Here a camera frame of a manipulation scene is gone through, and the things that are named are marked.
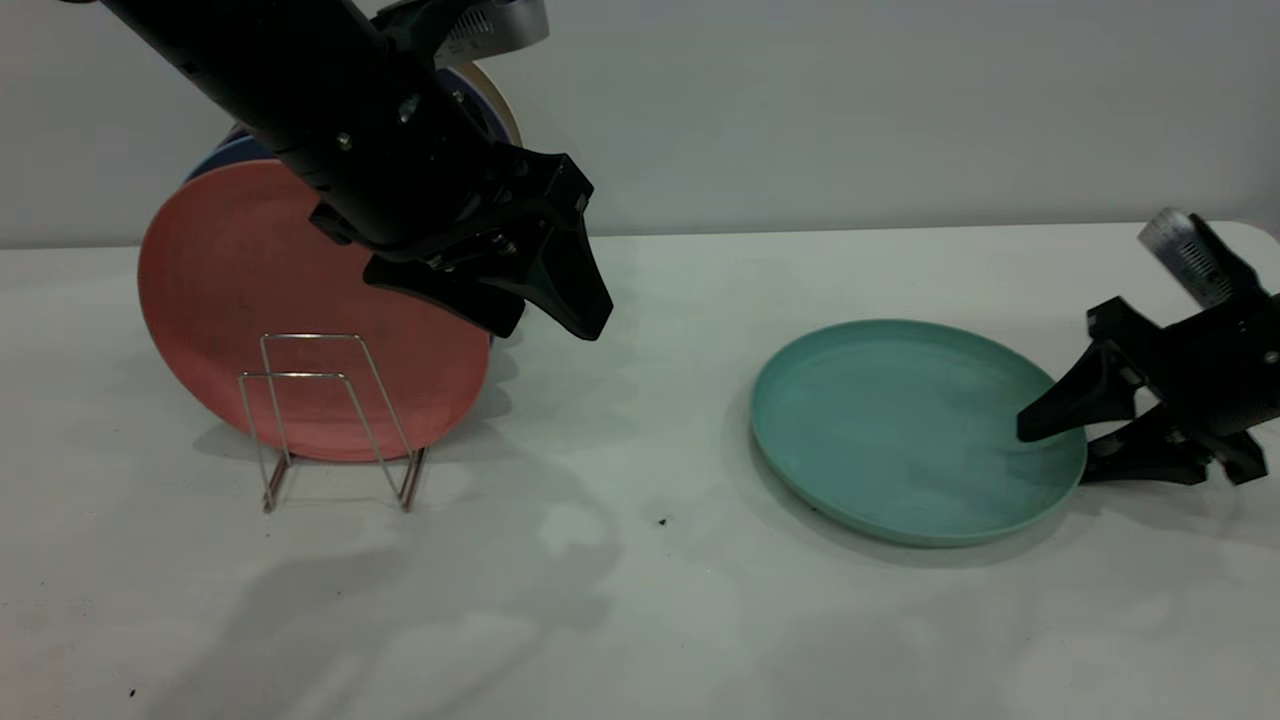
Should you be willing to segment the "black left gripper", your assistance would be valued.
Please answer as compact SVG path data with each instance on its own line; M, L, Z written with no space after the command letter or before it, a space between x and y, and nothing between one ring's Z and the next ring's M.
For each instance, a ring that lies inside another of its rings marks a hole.
M591 183L564 154L495 140L435 76L288 76L280 159L316 195L315 227L381 256L365 284L500 338L525 301L602 336L614 305L584 218ZM504 290L420 261L499 273Z

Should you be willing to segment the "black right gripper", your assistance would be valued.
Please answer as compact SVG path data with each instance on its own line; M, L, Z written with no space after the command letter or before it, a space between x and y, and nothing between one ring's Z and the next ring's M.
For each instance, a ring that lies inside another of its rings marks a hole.
M1251 429L1277 419L1277 309L1233 301L1157 325L1123 299L1088 314L1091 346L1016 419L1021 442L1105 421L1082 484L1197 486L1210 464L1234 486L1267 475Z

